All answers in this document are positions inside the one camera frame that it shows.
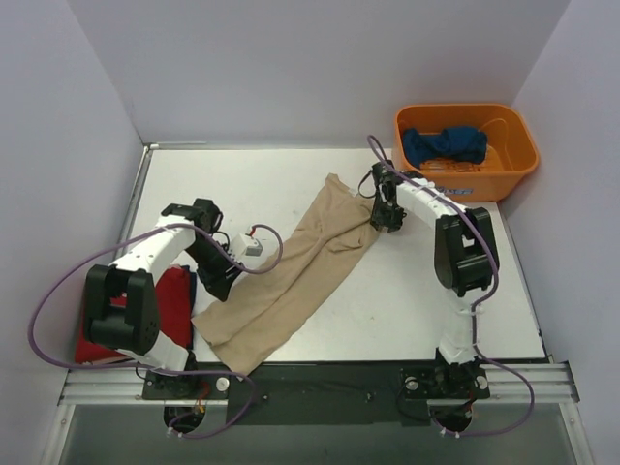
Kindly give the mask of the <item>beige t shirt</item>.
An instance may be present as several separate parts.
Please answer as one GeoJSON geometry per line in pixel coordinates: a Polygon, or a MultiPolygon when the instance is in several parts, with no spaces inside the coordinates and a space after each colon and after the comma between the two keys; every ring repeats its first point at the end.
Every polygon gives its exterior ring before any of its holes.
{"type": "Polygon", "coordinates": [[[343,283],[378,237],[372,202],[334,174],[261,274],[249,274],[193,325],[231,371],[250,374],[285,344],[343,283]]]}

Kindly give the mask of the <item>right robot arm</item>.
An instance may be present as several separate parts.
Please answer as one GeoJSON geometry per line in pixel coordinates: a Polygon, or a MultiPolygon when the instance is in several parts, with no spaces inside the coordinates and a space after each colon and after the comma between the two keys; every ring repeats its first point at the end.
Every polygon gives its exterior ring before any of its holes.
{"type": "Polygon", "coordinates": [[[413,171],[397,171],[391,161],[374,164],[369,175],[375,188],[371,226],[393,233],[408,215],[422,220],[434,232],[435,275],[449,292],[430,380],[407,375],[405,383],[416,382],[427,394],[444,398],[463,398],[485,389],[474,335],[477,311],[465,295],[487,290],[499,270],[490,214],[482,207],[452,201],[433,182],[413,171]]]}

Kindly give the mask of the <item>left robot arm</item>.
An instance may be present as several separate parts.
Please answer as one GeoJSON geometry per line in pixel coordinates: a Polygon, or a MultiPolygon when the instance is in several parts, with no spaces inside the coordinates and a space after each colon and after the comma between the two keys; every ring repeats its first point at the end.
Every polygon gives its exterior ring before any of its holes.
{"type": "Polygon", "coordinates": [[[240,270],[231,255],[210,239],[222,219],[211,200],[172,203],[162,211],[154,234],[111,264],[92,266],[85,278],[84,338],[169,371],[165,388],[178,399],[197,392],[200,376],[192,369],[190,351],[161,330],[156,285],[185,252],[194,260],[206,291],[227,300],[240,270]]]}

